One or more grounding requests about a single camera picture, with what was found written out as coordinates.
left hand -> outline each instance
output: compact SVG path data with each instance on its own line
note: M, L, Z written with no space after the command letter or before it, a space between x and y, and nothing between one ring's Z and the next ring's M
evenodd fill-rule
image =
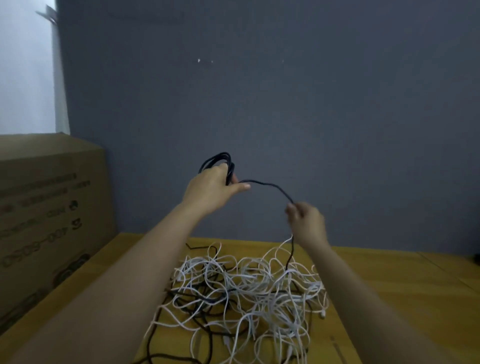
M198 174L188 184L182 204L206 216L225 205L234 194L250 189L248 183L238 183L235 175L232 183L225 186L227 171L226 163L222 163Z

forearm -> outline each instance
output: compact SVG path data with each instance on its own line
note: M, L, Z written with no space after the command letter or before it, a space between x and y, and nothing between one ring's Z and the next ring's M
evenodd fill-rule
M328 245L312 246L309 254L364 364L452 363L380 300Z
M129 363L201 217L177 206L50 320L11 363Z

white wire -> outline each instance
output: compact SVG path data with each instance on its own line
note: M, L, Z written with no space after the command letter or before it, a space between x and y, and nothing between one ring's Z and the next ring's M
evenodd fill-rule
M279 364L283 360L288 363L293 355L298 364L306 364L306 350L310 344L307 313L319 313L324 317L329 300L314 266L308 269L292 257L288 269L284 269L283 263L277 255L279 252L290 255L290 251L283 245L291 239L292 237L279 246L271 248L261 258L244 257L237 261L232 255L220 256L221 243L218 243L219 247L214 256L210 255L210 248L213 247L213 244L208 247L207 255L204 257L186 256L180 268L174 270L172 277L174 282L172 290L177 294L170 302L161 305L162 311L166 311L175 323L155 321L154 319L151 326L182 327L192 331L190 355L194 357L193 343L201 328L188 327L187 324L201 310L222 303L224 309L221 319L204 324L204 327L218 326L221 331L234 334L232 338L223 336L229 357L218 364L231 364L232 362L265 364L260 355L265 338L272 338ZM212 277L215 275L218 275L217 279L213 280ZM206 296L195 288L203 281L211 290ZM292 293L293 283L301 289L302 294L296 291ZM178 299L184 297L182 293L195 295L198 298L187 304L180 304ZM226 318L227 302L231 298L237 302L237 305L231 304L230 307L233 311L241 314L240 319ZM184 312L181 311L182 308L194 303L200 304L193 314L184 320L177 318L176 314L184 315ZM261 320L267 323L268 329L264 332L257 332ZM243 343L239 344L240 327L243 321L247 321L249 330L247 330L247 337ZM254 340L254 359L243 363L236 354L246 348L251 337Z

blue-gray wall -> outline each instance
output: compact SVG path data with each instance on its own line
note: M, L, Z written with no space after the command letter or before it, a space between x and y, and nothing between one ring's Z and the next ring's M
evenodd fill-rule
M121 230L201 163L281 185L334 245L472 253L480 240L478 1L59 2L71 130L108 151ZM253 186L196 236L279 241Z

wooden desk surface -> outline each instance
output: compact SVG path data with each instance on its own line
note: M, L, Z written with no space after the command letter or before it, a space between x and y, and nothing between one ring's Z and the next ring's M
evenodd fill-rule
M119 234L3 334L0 337L0 363L5 363L47 320L99 277L140 238L140 234ZM190 239L193 246L208 245L213 241L218 240ZM222 252L235 256L261 256L277 244L228 240L222 240L222 243ZM358 248L335 250L412 326L448 348L463 362L480 363L480 267L454 255ZM202 253L196 250L189 254ZM302 263L309 262L308 256L300 248L296 249L295 258ZM190 337L191 333L181 328L159 328L152 340L152 352L185 355L189 352ZM311 337L312 345L308 354L311 363L360 363L333 306L327 310L325 320L314 320ZM198 346L200 358L206 355L206 343L206 337L203 337ZM212 363L227 354L220 338L216 338L214 345ZM143 342L136 359L144 356L144 348ZM170 363L164 359L156 361Z

